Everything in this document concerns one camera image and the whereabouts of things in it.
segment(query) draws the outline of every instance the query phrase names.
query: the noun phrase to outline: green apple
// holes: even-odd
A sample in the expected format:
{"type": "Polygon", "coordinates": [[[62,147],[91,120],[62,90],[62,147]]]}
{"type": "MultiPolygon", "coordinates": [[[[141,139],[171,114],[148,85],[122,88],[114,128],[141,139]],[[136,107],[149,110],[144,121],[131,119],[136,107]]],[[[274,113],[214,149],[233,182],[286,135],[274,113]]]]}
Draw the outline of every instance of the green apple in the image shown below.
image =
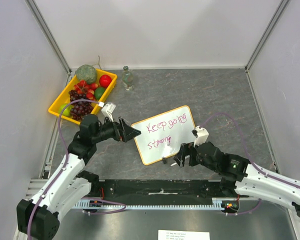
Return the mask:
{"type": "MultiPolygon", "coordinates": [[[[62,109],[65,108],[66,105],[67,105],[67,103],[62,104],[62,105],[60,106],[59,111],[58,111],[59,114],[61,113],[62,109]]],[[[73,107],[74,107],[74,106],[72,106],[72,105],[68,106],[68,107],[63,111],[62,115],[65,116],[65,117],[70,117],[70,116],[71,116],[70,110],[71,110],[73,107]]]]}

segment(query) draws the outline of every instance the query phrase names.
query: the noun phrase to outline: whiteboard frame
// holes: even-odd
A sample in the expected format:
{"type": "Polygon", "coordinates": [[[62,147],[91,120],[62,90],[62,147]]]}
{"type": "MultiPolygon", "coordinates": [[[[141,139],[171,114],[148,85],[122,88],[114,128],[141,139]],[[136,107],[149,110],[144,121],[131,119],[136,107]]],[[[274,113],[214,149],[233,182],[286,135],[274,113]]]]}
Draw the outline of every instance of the whiteboard frame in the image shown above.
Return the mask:
{"type": "MultiPolygon", "coordinates": [[[[135,122],[135,123],[131,124],[131,127],[134,127],[134,125],[139,124],[139,123],[142,123],[142,122],[147,121],[147,120],[149,120],[149,119],[153,119],[153,118],[159,117],[159,116],[161,116],[161,115],[164,115],[164,114],[173,112],[173,111],[175,111],[175,110],[178,110],[178,109],[181,109],[181,108],[184,108],[184,107],[187,107],[187,108],[188,108],[189,113],[190,113],[190,117],[191,117],[191,120],[192,120],[192,123],[193,123],[193,129],[195,129],[195,127],[196,127],[195,121],[194,121],[194,118],[192,117],[191,109],[190,109],[190,107],[189,107],[188,105],[179,106],[179,107],[174,108],[174,109],[172,109],[172,110],[165,111],[165,112],[160,113],[160,114],[158,114],[158,115],[155,115],[155,116],[149,117],[149,118],[147,118],[147,119],[144,119],[144,120],[135,122]]],[[[145,162],[144,162],[144,159],[143,159],[143,157],[142,157],[142,154],[141,154],[141,152],[140,152],[140,148],[139,148],[139,146],[138,146],[138,142],[137,142],[136,138],[134,138],[134,142],[135,142],[135,145],[136,145],[136,147],[137,147],[137,149],[138,149],[138,152],[139,152],[141,161],[142,161],[142,163],[143,163],[144,165],[149,166],[150,164],[154,164],[154,163],[156,163],[156,162],[162,161],[162,158],[160,158],[160,159],[155,160],[155,161],[153,161],[153,162],[151,162],[151,163],[145,163],[145,162]]],[[[171,155],[169,155],[169,156],[166,156],[166,157],[164,157],[164,158],[167,159],[167,158],[170,158],[170,157],[172,157],[172,156],[174,156],[174,155],[176,155],[176,154],[177,154],[177,152],[174,153],[174,154],[171,154],[171,155]]]]}

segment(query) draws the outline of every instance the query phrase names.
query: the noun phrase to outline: gray countertop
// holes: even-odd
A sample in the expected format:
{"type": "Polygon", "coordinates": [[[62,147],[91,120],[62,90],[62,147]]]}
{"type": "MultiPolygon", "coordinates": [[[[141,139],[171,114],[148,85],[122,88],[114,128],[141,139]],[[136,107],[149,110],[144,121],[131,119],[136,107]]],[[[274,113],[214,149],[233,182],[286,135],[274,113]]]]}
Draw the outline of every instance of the gray countertop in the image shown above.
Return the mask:
{"type": "MultiPolygon", "coordinates": [[[[244,69],[155,69],[134,70],[134,90],[126,91],[120,70],[117,85],[107,102],[116,104],[113,116],[135,123],[177,107],[188,105],[196,125],[209,116],[225,112],[233,116],[241,127],[248,152],[254,161],[269,170],[274,165],[261,126],[256,105],[244,69]]],[[[239,134],[234,124],[224,116],[213,119],[205,127],[208,140],[225,153],[244,155],[239,134]]],[[[62,133],[69,144],[79,127],[63,121],[62,133]]],[[[60,139],[56,144],[51,172],[54,172],[65,154],[60,139]]],[[[97,152],[85,170],[101,179],[218,179],[209,169],[197,165],[183,168],[161,161],[143,165],[135,141],[116,142],[113,139],[97,144],[97,152]]]]}
{"type": "MultiPolygon", "coordinates": [[[[240,211],[255,205],[242,200],[240,211]]],[[[211,240],[297,240],[287,209],[266,201],[252,214],[240,216],[213,210],[126,210],[87,216],[71,210],[53,239],[157,240],[158,230],[207,232],[211,240]]]]}

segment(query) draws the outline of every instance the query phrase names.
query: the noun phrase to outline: handwritten text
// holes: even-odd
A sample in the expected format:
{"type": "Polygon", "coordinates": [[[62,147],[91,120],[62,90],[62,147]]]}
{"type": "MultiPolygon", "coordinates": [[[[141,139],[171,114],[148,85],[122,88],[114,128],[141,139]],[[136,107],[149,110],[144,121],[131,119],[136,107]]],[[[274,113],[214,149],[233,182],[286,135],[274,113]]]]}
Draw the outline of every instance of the handwritten text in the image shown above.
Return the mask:
{"type": "Polygon", "coordinates": [[[159,145],[163,143],[167,143],[167,145],[169,146],[171,143],[171,136],[166,136],[165,138],[157,139],[157,140],[154,139],[153,141],[148,143],[148,146],[149,149],[152,149],[153,147],[155,148],[159,147],[159,145]]]}
{"type": "Polygon", "coordinates": [[[187,121],[187,116],[184,113],[181,116],[176,116],[175,119],[171,119],[169,121],[161,121],[159,123],[156,124],[151,124],[149,123],[148,126],[146,126],[147,130],[149,133],[154,133],[160,129],[162,129],[163,131],[165,131],[167,129],[167,127],[169,129],[172,129],[177,123],[180,124],[184,124],[187,121]]]}

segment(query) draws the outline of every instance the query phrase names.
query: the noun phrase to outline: yellow plastic tray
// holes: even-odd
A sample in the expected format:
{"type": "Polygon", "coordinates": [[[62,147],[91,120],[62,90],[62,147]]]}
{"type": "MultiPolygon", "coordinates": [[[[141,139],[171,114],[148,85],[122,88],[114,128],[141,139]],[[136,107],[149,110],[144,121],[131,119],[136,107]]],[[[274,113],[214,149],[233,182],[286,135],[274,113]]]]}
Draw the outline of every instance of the yellow plastic tray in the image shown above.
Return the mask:
{"type": "MultiPolygon", "coordinates": [[[[99,102],[105,102],[107,97],[109,96],[109,94],[111,93],[112,89],[114,89],[116,83],[117,83],[117,75],[113,74],[111,72],[108,71],[103,71],[100,69],[96,69],[97,72],[97,81],[96,83],[99,85],[100,87],[100,83],[99,83],[99,79],[102,75],[106,74],[109,77],[111,77],[112,82],[110,83],[110,85],[106,88],[105,92],[103,93],[102,97],[97,101],[99,102]]],[[[59,116],[59,108],[62,104],[68,104],[70,102],[70,96],[69,96],[69,91],[74,89],[74,85],[76,85],[77,83],[79,83],[79,80],[77,79],[77,75],[75,75],[71,81],[68,83],[68,85],[63,89],[63,91],[60,93],[60,95],[56,98],[56,100],[52,103],[52,105],[49,107],[48,111],[49,113],[55,115],[55,116],[59,116]]],[[[99,110],[101,109],[100,106],[96,105],[95,103],[91,104],[93,106],[93,110],[91,112],[91,114],[97,114],[99,112],[99,110]]],[[[76,121],[73,120],[70,117],[67,116],[61,116],[62,119],[68,120],[72,123],[75,124],[80,124],[80,121],[76,121]]]]}

